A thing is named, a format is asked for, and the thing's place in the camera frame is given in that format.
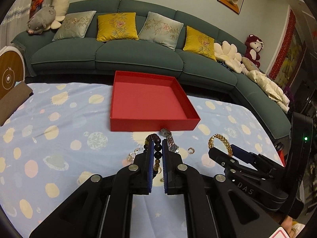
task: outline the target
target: yellow pillow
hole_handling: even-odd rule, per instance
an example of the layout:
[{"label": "yellow pillow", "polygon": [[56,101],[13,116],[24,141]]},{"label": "yellow pillow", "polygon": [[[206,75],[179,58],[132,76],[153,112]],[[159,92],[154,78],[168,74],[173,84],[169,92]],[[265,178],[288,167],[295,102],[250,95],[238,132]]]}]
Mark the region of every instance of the yellow pillow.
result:
[{"label": "yellow pillow", "polygon": [[138,40],[135,15],[135,12],[99,15],[97,41],[106,42],[114,39]]},{"label": "yellow pillow", "polygon": [[194,28],[186,27],[186,43],[183,48],[184,51],[192,52],[195,54],[203,55],[214,61],[216,60],[214,52],[214,39],[201,33]]}]

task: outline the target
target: blue patterned sheet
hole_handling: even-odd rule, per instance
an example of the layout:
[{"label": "blue patterned sheet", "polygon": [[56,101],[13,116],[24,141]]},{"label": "blue patterned sheet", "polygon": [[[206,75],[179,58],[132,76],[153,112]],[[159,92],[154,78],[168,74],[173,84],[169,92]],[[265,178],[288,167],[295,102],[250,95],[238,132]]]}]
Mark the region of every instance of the blue patterned sheet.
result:
[{"label": "blue patterned sheet", "polygon": [[[112,86],[29,86],[34,95],[0,127],[0,204],[24,238],[92,174],[110,176],[128,165],[127,155],[151,134],[110,132]],[[207,154],[208,139],[219,133],[231,144],[282,164],[250,111],[204,98],[189,99],[201,121],[193,131],[173,132],[184,163],[204,175],[223,173]],[[218,140],[215,146],[226,151]],[[195,153],[188,154],[188,148]],[[134,196],[132,238],[187,237],[183,196],[165,195],[162,177],[161,173],[154,178],[150,195]]]}]

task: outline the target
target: gold bracelet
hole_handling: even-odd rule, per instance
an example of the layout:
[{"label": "gold bracelet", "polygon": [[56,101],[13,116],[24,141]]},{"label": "gold bracelet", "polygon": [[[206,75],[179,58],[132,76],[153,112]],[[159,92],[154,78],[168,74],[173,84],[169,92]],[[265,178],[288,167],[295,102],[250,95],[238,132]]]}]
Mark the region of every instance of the gold bracelet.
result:
[{"label": "gold bracelet", "polygon": [[229,157],[232,157],[232,148],[230,146],[230,143],[227,141],[227,139],[225,137],[223,137],[220,134],[215,134],[209,139],[208,147],[210,149],[214,147],[214,138],[219,139],[226,146]]}]

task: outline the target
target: red monkey plush toy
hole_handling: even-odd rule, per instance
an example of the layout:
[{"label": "red monkey plush toy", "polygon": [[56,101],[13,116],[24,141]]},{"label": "red monkey plush toy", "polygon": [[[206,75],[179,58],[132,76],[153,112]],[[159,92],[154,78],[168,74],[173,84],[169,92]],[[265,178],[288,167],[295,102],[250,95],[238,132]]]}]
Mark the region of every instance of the red monkey plush toy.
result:
[{"label": "red monkey plush toy", "polygon": [[257,36],[250,35],[245,41],[245,45],[247,46],[247,50],[245,51],[245,57],[248,58],[251,62],[253,62],[258,68],[260,67],[260,59],[259,52],[263,49],[263,41],[259,39]]}]

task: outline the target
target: sofa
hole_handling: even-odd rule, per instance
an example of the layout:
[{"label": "sofa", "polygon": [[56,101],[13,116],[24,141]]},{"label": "sofa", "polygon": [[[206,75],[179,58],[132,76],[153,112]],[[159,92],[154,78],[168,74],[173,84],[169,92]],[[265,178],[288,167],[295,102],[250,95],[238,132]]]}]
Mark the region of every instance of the sofa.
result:
[{"label": "sofa", "polygon": [[[225,31],[187,14],[157,4],[136,0],[84,0],[71,3],[68,13],[97,11],[82,39],[63,39],[52,42],[56,31],[30,36],[26,31],[12,41],[24,52],[25,65],[32,76],[43,74],[106,74],[116,70],[136,71],[174,76],[181,84],[229,94],[249,109],[271,139],[289,135],[291,124],[280,107],[243,74],[229,71],[221,64],[202,55],[183,51],[186,26],[215,39],[228,41],[245,54],[246,46]],[[114,12],[136,12],[139,33],[149,11],[184,23],[175,51],[144,40],[96,41],[98,15]]]}]

